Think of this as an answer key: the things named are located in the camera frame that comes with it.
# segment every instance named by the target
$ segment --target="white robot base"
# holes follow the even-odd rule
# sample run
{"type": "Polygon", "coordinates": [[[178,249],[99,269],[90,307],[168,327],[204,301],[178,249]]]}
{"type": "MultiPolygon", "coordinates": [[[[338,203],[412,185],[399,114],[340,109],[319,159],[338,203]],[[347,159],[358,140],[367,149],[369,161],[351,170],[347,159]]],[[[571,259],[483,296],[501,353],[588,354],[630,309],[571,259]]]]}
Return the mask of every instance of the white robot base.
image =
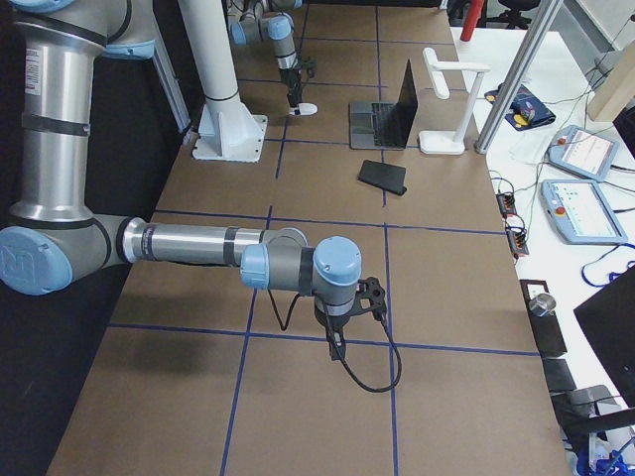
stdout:
{"type": "Polygon", "coordinates": [[[241,127],[236,127],[236,122],[229,121],[222,112],[212,121],[205,104],[192,156],[201,161],[258,162],[265,141],[267,116],[252,115],[242,103],[239,115],[241,127]]]}

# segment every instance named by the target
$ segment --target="white mounting bracket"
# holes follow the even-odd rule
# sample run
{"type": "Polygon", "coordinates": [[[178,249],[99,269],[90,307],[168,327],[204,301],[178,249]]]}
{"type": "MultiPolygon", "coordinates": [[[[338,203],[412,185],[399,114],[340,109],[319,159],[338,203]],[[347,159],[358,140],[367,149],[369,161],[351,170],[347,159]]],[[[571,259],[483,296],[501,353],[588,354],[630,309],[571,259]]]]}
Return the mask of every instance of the white mounting bracket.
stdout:
{"type": "Polygon", "coordinates": [[[205,104],[192,156],[202,161],[258,162],[266,130],[267,116],[252,115],[242,102],[235,101],[229,113],[210,112],[205,104]]]}

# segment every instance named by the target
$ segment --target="white desk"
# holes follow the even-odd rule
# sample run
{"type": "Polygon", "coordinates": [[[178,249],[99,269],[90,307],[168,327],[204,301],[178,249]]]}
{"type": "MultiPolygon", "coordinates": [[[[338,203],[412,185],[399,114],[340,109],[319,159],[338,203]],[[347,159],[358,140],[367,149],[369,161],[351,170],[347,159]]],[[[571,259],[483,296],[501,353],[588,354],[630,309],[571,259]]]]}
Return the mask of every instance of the white desk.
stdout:
{"type": "MultiPolygon", "coordinates": [[[[482,98],[485,91],[496,89],[504,80],[524,35],[525,32],[522,31],[477,29],[471,42],[464,43],[459,39],[460,29],[452,29],[460,60],[485,62],[491,66],[491,72],[486,74],[483,80],[479,97],[482,98]]],[[[466,72],[464,79],[469,90],[474,74],[466,72]]],[[[579,70],[563,39],[555,32],[548,33],[545,38],[529,68],[524,84],[544,102],[577,97],[587,88],[587,81],[582,71],[579,70]]],[[[534,183],[537,164],[558,130],[568,124],[583,125],[584,100],[577,104],[575,101],[570,101],[549,107],[557,115],[554,124],[518,132],[505,122],[500,126],[487,153],[488,167],[509,179],[516,188],[534,183]],[[572,113],[571,119],[565,122],[570,113],[572,113]]],[[[474,118],[479,131],[490,110],[491,106],[485,99],[479,99],[476,102],[474,118]]],[[[610,123],[587,121],[586,128],[599,131],[610,125],[610,123]]],[[[602,135],[622,142],[614,128],[602,135]]],[[[635,168],[635,161],[623,143],[614,164],[635,168]]],[[[544,166],[541,181],[543,179],[574,179],[574,177],[553,167],[544,166]]],[[[635,188],[635,175],[632,174],[611,171],[607,180],[635,188]]],[[[498,187],[497,180],[494,182],[494,187],[498,187]]],[[[507,185],[501,183],[501,189],[507,190],[507,185]]],[[[613,209],[628,208],[635,204],[634,194],[619,191],[606,184],[601,185],[601,189],[613,209]]],[[[576,385],[584,388],[604,384],[610,392],[615,393],[613,395],[616,395],[616,389],[588,345],[573,314],[575,307],[597,291],[596,288],[584,283],[580,276],[580,267],[597,259],[611,247],[566,244],[549,223],[547,213],[538,196],[532,205],[532,195],[533,190],[522,191],[516,195],[518,213],[528,224],[530,217],[533,216],[529,227],[530,255],[518,261],[516,265],[518,277],[547,281],[551,294],[558,302],[557,315],[569,351],[566,356],[567,362],[576,385]]],[[[619,214],[618,218],[631,241],[635,240],[635,212],[619,214]]],[[[610,256],[610,259],[589,269],[587,275],[596,283],[605,282],[608,272],[623,271],[627,256],[632,259],[635,257],[635,252],[620,249],[610,256]]]]}

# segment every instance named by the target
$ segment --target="red object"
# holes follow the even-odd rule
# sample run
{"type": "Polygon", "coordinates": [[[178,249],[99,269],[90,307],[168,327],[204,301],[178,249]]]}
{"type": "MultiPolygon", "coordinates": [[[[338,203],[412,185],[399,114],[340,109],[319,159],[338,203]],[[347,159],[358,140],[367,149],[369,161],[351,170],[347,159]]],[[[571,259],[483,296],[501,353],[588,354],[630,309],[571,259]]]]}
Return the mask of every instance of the red object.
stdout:
{"type": "Polygon", "coordinates": [[[485,0],[472,0],[469,12],[467,12],[467,18],[463,24],[463,31],[460,34],[460,40],[462,42],[469,42],[472,39],[474,28],[476,28],[476,24],[480,19],[480,11],[483,9],[483,3],[485,3],[485,0]]]}

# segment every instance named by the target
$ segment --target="laptop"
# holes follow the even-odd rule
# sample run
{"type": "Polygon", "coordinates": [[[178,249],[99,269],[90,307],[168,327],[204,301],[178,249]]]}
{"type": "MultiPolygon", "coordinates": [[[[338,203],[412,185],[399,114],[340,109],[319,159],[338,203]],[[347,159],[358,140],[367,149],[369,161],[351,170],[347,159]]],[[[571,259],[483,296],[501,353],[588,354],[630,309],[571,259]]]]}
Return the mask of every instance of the laptop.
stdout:
{"type": "Polygon", "coordinates": [[[417,115],[419,101],[410,60],[399,101],[354,101],[348,105],[351,149],[403,150],[417,115]]]}

